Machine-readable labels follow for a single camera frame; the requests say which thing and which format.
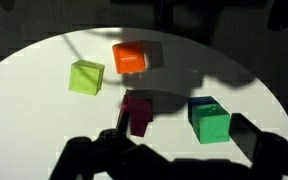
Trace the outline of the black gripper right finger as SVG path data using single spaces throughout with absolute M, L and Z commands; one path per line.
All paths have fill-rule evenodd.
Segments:
M 240 113 L 232 114 L 229 134 L 252 162 L 252 178 L 282 180 L 288 176 L 288 141 L 284 137 L 260 130 Z

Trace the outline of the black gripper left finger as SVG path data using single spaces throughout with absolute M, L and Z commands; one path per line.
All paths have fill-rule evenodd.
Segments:
M 170 163 L 166 159 L 126 137 L 129 117 L 128 111 L 122 112 L 117 127 L 103 130 L 95 141 L 85 136 L 71 138 L 49 180 L 94 180 L 102 172 L 113 180 L 170 178 Z

